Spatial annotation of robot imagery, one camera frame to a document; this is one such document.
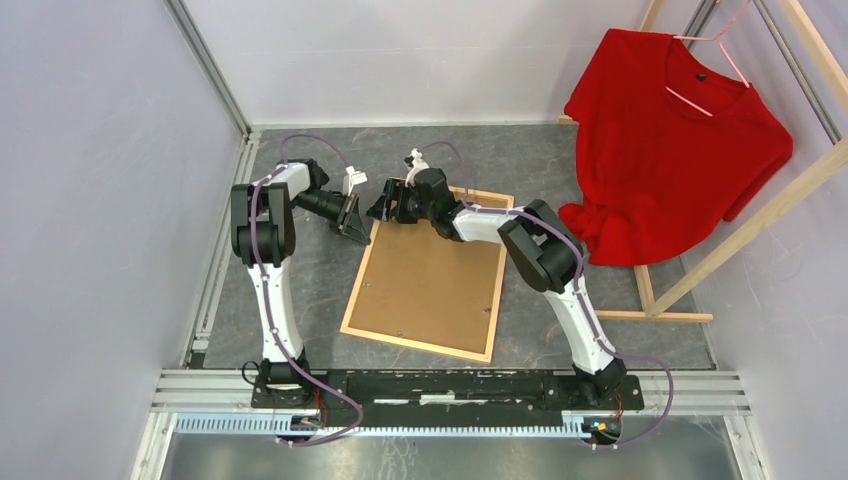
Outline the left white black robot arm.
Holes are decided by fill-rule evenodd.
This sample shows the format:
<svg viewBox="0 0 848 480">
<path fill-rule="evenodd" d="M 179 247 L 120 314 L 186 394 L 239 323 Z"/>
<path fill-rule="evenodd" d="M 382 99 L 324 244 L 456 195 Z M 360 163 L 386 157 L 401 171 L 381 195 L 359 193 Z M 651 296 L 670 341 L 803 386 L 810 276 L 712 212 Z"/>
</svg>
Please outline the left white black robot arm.
<svg viewBox="0 0 848 480">
<path fill-rule="evenodd" d="M 237 184 L 230 193 L 231 247 L 247 268 L 259 305 L 263 330 L 262 361 L 254 387 L 276 392 L 290 407 L 313 397 L 316 383 L 298 332 L 291 290 L 292 258 L 298 208 L 329 222 L 336 234 L 370 243 L 359 212 L 355 188 L 368 181 L 353 166 L 345 168 L 340 191 L 326 190 L 329 176 L 313 159 L 280 162 L 253 183 Z"/>
</svg>

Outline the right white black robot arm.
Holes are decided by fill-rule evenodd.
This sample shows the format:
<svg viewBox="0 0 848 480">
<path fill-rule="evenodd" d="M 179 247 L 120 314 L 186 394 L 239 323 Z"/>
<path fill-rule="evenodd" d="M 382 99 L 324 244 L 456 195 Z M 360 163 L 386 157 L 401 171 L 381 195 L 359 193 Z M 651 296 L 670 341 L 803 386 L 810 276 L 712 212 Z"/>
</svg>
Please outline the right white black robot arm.
<svg viewBox="0 0 848 480">
<path fill-rule="evenodd" d="M 553 309 L 569 343 L 580 400 L 602 408 L 617 396 L 627 369 L 591 308 L 583 248 L 545 201 L 513 208 L 468 203 L 456 197 L 442 170 L 425 168 L 409 180 L 387 180 L 367 214 L 381 222 L 427 221 L 447 240 L 503 246 L 520 277 Z"/>
</svg>

